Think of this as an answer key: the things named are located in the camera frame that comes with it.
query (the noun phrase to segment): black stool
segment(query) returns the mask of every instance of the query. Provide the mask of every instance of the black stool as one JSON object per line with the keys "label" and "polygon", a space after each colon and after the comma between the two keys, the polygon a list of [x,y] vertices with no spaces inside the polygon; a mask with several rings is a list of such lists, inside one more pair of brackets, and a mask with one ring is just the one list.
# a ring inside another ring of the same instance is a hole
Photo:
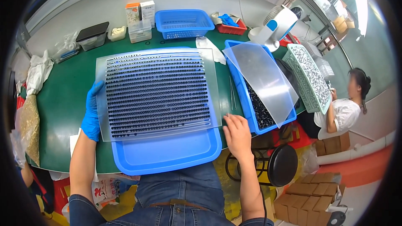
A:
{"label": "black stool", "polygon": [[[270,157],[264,157],[269,149],[274,149]],[[267,173],[268,180],[270,183],[260,183],[265,186],[273,187],[283,187],[288,184],[295,176],[296,170],[298,168],[298,156],[294,148],[288,144],[282,144],[275,148],[252,148],[252,153],[254,154],[254,165],[256,171],[259,171],[257,177],[260,177],[264,172]],[[228,169],[229,160],[237,160],[235,157],[229,153],[226,158],[225,169],[229,178],[234,181],[240,181],[240,178],[234,178]],[[263,167],[257,168],[257,162],[262,161]],[[241,176],[241,169],[239,163],[237,163],[237,172]]]}

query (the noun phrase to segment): perforated acrylic plate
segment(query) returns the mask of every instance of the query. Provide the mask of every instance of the perforated acrylic plate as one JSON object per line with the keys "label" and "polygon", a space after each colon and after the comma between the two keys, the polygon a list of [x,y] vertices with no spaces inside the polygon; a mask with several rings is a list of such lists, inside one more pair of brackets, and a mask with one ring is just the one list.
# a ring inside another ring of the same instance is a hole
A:
{"label": "perforated acrylic plate", "polygon": [[167,48],[97,59],[103,141],[180,134],[222,125],[211,49]]}

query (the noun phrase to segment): white t-shirt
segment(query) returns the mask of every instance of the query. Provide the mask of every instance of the white t-shirt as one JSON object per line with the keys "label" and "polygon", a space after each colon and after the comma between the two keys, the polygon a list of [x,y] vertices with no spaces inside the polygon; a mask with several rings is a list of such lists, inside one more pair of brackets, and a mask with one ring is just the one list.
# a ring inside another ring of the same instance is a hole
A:
{"label": "white t-shirt", "polygon": [[323,140],[330,137],[339,136],[349,131],[356,123],[360,115],[360,107],[349,99],[336,99],[332,102],[335,115],[335,133],[327,133],[326,131],[326,114],[321,112],[314,113],[314,123],[321,129],[318,132],[318,139]]}

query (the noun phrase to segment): black hair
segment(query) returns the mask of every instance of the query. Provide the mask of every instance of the black hair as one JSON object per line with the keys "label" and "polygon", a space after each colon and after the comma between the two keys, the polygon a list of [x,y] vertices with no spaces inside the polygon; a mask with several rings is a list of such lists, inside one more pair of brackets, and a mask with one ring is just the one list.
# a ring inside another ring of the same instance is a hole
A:
{"label": "black hair", "polygon": [[362,105],[363,105],[363,113],[366,114],[367,108],[366,108],[365,99],[366,99],[367,93],[369,92],[369,90],[371,88],[371,84],[370,84],[371,78],[369,76],[367,76],[366,73],[358,67],[351,69],[349,71],[349,74],[354,76],[354,78],[356,79],[356,82],[361,87],[361,100],[362,100]]}

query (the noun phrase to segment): black lid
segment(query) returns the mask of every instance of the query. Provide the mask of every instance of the black lid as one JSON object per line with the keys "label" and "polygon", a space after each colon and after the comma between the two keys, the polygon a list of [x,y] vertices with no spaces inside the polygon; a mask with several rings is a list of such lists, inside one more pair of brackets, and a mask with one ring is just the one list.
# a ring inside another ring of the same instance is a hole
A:
{"label": "black lid", "polygon": [[93,38],[99,35],[102,35],[107,31],[109,27],[109,22],[104,22],[101,24],[97,24],[95,26],[91,26],[85,29],[82,29],[76,38],[76,42],[80,42],[83,40],[87,40],[88,38]]}

